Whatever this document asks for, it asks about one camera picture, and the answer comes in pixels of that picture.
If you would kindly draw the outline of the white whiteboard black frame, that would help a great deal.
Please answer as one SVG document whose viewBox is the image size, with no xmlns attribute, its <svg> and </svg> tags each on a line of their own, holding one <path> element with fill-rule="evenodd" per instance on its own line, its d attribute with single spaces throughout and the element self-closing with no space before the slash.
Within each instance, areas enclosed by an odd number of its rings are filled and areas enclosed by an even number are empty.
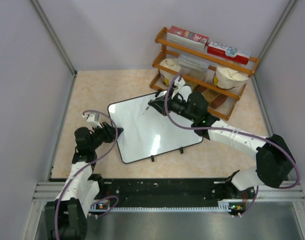
<svg viewBox="0 0 305 240">
<path fill-rule="evenodd" d="M 124 164 L 153 159 L 157 155 L 200 144 L 201 136 L 192 130 L 175 126 L 166 116 L 150 107 L 155 93 L 114 102 L 108 105 L 110 118 L 123 128 L 117 139 L 118 151 Z"/>
</svg>

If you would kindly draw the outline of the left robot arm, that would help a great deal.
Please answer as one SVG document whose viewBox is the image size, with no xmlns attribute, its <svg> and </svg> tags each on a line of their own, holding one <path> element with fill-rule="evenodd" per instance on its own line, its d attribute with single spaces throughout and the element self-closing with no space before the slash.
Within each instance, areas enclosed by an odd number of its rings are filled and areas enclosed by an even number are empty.
<svg viewBox="0 0 305 240">
<path fill-rule="evenodd" d="M 84 240 L 87 235 L 87 216 L 95 198 L 105 195 L 106 186 L 94 174 L 98 159 L 96 150 L 103 143 L 115 144 L 124 131 L 107 122 L 89 129 L 80 127 L 74 132 L 75 152 L 70 174 L 55 200 L 44 208 L 46 234 L 49 240 Z"/>
</svg>

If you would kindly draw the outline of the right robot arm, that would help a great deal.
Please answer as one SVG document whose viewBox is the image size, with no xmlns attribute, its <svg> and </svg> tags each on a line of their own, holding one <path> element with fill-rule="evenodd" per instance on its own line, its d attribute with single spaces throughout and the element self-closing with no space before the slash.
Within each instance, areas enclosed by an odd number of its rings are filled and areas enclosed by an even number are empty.
<svg viewBox="0 0 305 240">
<path fill-rule="evenodd" d="M 199 92 L 189 94 L 187 99 L 179 93 L 174 97 L 158 96 L 151 99 L 148 106 L 164 116 L 175 113 L 190 120 L 189 129 L 198 136 L 229 145 L 255 160 L 255 166 L 237 170 L 227 179 L 225 190 L 232 198 L 255 186 L 280 188 L 294 168 L 295 161 L 281 136 L 257 136 L 232 127 L 208 112 L 208 102 Z"/>
</svg>

